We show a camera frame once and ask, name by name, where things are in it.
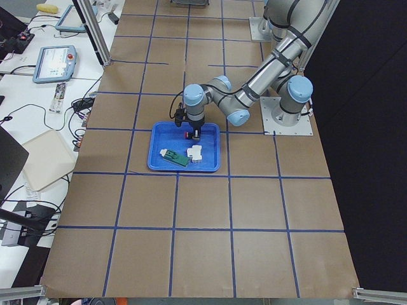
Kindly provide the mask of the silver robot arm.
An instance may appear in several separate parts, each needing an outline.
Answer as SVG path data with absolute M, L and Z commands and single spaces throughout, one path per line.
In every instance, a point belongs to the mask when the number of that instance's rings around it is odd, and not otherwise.
M 265 1 L 259 31 L 269 32 L 276 42 L 271 54 L 237 90 L 232 89 L 226 76 L 186 86 L 181 94 L 183 103 L 174 114 L 176 126 L 189 123 L 192 131 L 186 138 L 198 140 L 205 123 L 204 108 L 210 103 L 215 103 L 233 126 L 241 126 L 250 118 L 249 108 L 269 88 L 280 96 L 279 105 L 272 111 L 273 120 L 282 126 L 294 126 L 314 86 L 305 76 L 293 73 L 293 62 L 317 42 L 328 16 L 327 1 Z

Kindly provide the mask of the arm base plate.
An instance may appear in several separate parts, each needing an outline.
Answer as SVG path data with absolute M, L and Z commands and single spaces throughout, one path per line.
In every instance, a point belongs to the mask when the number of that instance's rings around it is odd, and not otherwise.
M 249 27 L 251 32 L 251 40 L 254 42 L 271 42 L 272 25 L 263 17 L 250 17 Z
M 280 107 L 280 97 L 261 97 L 260 108 L 265 135 L 312 136 L 310 116 L 304 105 L 301 112 L 288 114 Z

